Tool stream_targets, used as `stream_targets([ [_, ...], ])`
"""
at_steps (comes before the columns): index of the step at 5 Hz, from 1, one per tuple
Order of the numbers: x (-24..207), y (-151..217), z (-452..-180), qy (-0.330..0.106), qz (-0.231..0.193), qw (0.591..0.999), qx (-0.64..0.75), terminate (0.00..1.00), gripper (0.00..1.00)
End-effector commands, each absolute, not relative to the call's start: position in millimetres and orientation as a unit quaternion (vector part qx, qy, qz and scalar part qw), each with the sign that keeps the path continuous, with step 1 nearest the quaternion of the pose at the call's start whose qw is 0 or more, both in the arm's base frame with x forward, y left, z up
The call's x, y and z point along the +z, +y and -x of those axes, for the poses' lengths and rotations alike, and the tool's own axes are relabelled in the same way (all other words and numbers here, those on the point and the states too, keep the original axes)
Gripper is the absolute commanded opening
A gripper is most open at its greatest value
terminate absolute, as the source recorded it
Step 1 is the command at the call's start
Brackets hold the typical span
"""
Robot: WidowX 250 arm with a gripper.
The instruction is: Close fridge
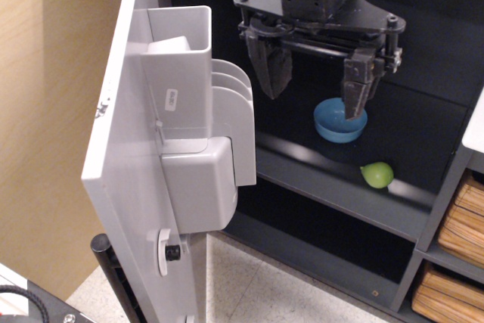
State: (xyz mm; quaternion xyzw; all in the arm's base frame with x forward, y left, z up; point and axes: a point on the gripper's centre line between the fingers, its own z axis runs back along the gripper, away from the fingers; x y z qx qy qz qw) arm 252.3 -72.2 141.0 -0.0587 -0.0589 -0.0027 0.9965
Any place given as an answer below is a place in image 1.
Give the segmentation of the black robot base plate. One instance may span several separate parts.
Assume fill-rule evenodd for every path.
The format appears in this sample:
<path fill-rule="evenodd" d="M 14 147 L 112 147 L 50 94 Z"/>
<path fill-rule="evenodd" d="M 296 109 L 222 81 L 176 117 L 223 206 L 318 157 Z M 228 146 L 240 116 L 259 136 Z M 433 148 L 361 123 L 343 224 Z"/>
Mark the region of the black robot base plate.
<path fill-rule="evenodd" d="M 40 297 L 16 285 L 3 284 L 1 286 L 1 293 L 14 294 L 26 298 L 31 305 L 34 305 L 38 309 L 40 314 L 40 319 L 33 318 L 30 315 L 1 315 L 1 322 L 92 322 L 89 317 L 81 312 L 77 314 L 69 312 L 57 316 L 51 315 Z"/>

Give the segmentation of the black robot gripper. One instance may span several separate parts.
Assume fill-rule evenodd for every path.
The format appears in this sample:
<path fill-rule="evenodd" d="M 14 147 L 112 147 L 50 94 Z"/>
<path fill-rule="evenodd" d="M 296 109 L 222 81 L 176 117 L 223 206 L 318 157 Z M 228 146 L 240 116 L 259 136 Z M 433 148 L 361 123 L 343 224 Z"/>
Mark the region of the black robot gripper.
<path fill-rule="evenodd" d="M 385 35 L 383 58 L 377 56 L 374 48 L 357 48 L 344 59 L 342 100 L 347 120 L 361 117 L 386 70 L 394 73 L 401 64 L 398 38 L 405 30 L 405 21 L 366 0 L 234 0 L 234 5 L 243 11 L 244 26 L 249 25 L 250 14 L 264 14 L 290 28 L 309 32 Z M 260 87 L 274 100 L 292 79 L 292 52 L 281 45 L 280 36 L 256 25 L 251 23 L 245 30 L 245 42 Z"/>

